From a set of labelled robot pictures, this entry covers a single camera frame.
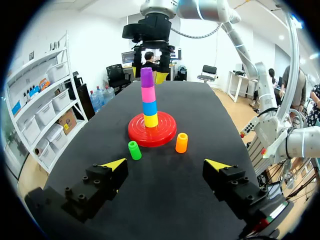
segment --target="plastic cup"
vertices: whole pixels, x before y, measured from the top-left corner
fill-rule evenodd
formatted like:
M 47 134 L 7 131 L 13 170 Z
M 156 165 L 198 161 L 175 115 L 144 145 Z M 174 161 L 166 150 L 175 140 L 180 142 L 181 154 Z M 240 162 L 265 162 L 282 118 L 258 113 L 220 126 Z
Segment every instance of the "plastic cup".
M 188 135 L 184 132 L 181 132 L 178 134 L 178 137 L 176 138 L 176 144 L 175 144 L 175 150 L 183 154 L 187 151 L 188 147 Z
M 142 154 L 136 141 L 130 141 L 128 143 L 129 151 L 133 160 L 140 160 Z

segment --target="white wall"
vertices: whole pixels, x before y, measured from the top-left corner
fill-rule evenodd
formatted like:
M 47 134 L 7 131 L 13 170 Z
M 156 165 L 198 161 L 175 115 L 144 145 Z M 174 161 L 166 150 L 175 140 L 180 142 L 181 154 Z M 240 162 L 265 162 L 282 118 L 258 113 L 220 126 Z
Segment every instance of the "white wall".
M 122 38 L 123 20 L 81 13 L 75 10 L 44 12 L 36 16 L 21 39 L 21 59 L 29 61 L 49 51 L 50 43 L 68 31 L 71 71 L 78 71 L 88 90 L 102 87 L 107 75 L 106 67 L 121 64 L 121 53 L 127 50 L 128 42 Z
M 290 65 L 290 56 L 278 45 L 275 45 L 274 71 L 277 79 L 284 75 L 286 68 Z
M 180 20 L 181 32 L 192 36 L 208 34 L 216 27 L 217 24 L 210 21 Z M 234 28 L 241 36 L 252 62 L 262 61 L 266 65 L 266 69 L 274 68 L 275 45 L 256 34 L 252 27 L 244 22 L 235 24 Z M 180 48 L 182 49 L 182 61 L 179 64 L 186 66 L 188 81 L 197 81 L 197 76 L 201 74 L 203 65 L 215 65 L 219 78 L 211 86 L 220 88 L 225 92 L 229 85 L 229 71 L 235 70 L 236 65 L 242 63 L 233 43 L 222 29 L 218 33 L 203 39 L 181 37 Z M 236 91 L 237 85 L 236 81 L 232 84 L 232 92 Z M 251 95 L 254 88 L 254 84 L 251 83 L 249 86 Z M 244 93 L 246 90 L 247 83 L 243 81 L 240 93 Z

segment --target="pink cup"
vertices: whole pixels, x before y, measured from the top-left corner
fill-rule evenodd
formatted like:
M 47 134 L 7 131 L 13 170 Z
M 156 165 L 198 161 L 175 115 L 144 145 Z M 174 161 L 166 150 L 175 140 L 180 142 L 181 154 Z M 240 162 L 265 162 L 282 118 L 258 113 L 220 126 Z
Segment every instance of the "pink cup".
M 155 86 L 141 88 L 142 102 L 152 103 L 156 100 Z

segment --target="storage bin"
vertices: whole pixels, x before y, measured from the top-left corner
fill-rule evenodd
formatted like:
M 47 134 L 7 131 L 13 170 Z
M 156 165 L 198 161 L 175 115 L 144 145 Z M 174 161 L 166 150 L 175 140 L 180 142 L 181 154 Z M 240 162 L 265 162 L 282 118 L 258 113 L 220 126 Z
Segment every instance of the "storage bin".
M 40 128 L 34 115 L 33 117 L 25 121 L 24 127 L 21 132 L 30 145 L 34 143 L 34 141 L 40 134 Z
M 71 102 L 70 97 L 69 97 L 69 92 L 68 88 L 64 91 L 62 91 L 59 95 L 55 96 L 52 99 L 52 104 L 54 110 L 61 111 L 64 109 L 66 106 L 68 106 Z
M 41 104 L 37 109 L 38 111 L 35 113 L 35 115 L 37 118 L 39 118 L 43 125 L 47 125 L 56 116 L 54 106 L 52 105 L 52 100 L 45 105 Z
M 46 135 L 46 139 L 48 139 L 48 141 L 50 143 L 52 143 L 54 145 L 54 147 L 56 148 L 55 150 L 60 150 L 63 148 L 63 146 L 65 144 L 67 144 L 67 136 L 64 132 L 64 127 L 55 123 L 49 130 L 48 133 Z
M 51 84 L 63 79 L 69 74 L 67 62 L 52 66 L 46 74 L 48 75 Z
M 41 151 L 39 159 L 49 168 L 56 157 L 56 153 L 51 148 L 49 141 L 45 138 L 41 139 L 37 148 Z

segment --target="black table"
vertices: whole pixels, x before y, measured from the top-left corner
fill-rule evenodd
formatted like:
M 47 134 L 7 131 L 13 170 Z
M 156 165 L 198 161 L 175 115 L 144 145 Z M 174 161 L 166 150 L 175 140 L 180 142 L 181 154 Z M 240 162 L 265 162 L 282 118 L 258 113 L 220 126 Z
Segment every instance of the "black table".
M 132 160 L 128 123 L 142 112 L 141 87 L 134 82 L 102 108 L 75 136 L 55 164 L 47 186 L 64 194 L 85 169 L 127 158 L 129 175 L 113 201 L 85 224 L 108 240 L 237 239 L 245 226 L 202 177 L 205 158 L 239 165 L 255 181 L 247 149 L 227 111 L 204 83 L 166 81 L 156 86 L 157 108 L 172 115 L 177 133 L 188 134 L 188 149 L 175 152 L 175 140 L 141 147 Z

